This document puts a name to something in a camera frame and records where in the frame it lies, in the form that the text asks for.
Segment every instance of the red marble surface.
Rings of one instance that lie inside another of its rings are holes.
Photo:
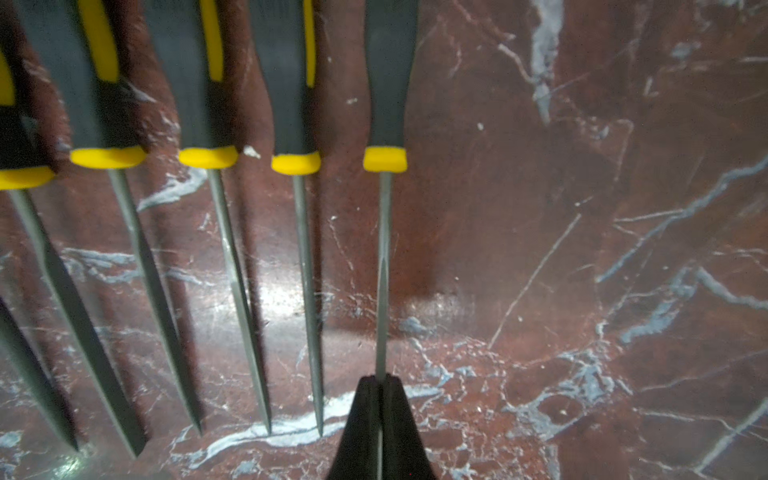
[[[228,3],[240,147],[224,173],[263,334],[264,438],[204,175],[175,161],[172,98],[136,2],[118,37],[151,152],[128,172],[204,404],[181,408],[106,175],[25,49],[44,152],[32,193],[150,439],[131,460],[3,197],[0,295],[64,391],[82,452],[0,366],[0,475],[323,478],[373,371],[377,181],[362,171],[364,2],[315,5],[323,169],[310,205],[326,437],[314,430],[290,181],[245,2]],[[754,480],[768,472],[768,3],[423,0],[395,182],[389,368],[438,477]]]

